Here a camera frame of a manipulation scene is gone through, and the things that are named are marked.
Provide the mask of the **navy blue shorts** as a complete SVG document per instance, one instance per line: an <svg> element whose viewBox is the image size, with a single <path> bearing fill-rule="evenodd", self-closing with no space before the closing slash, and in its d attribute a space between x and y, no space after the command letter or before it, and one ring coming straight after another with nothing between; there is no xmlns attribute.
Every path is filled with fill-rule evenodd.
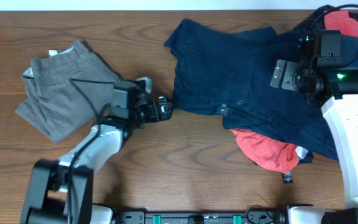
<svg viewBox="0 0 358 224"><path fill-rule="evenodd" d="M173 103L179 110L221 115L226 129L249 129L337 159L321 110L299 93L270 84L277 60L298 62L304 30L271 27L225 34L185 19L165 41L177 58Z"/></svg>

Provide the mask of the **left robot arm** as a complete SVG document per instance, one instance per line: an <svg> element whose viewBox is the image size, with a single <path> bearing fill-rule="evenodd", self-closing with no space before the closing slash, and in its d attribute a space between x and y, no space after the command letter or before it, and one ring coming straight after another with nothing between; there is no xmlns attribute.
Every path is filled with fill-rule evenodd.
<svg viewBox="0 0 358 224"><path fill-rule="evenodd" d="M119 223L113 209L93 203L94 175L122 149L133 130L171 116L172 102L164 96L103 106L79 145L54 161L34 164L20 222Z"/></svg>

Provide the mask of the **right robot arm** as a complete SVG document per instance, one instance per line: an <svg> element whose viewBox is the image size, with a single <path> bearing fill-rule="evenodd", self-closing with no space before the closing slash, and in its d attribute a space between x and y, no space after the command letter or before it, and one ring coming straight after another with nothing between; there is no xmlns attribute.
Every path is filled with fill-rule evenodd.
<svg viewBox="0 0 358 224"><path fill-rule="evenodd" d="M302 69L277 60L270 85L310 93L334 139L344 181L343 210L289 205L283 223L358 223L358 68Z"/></svg>

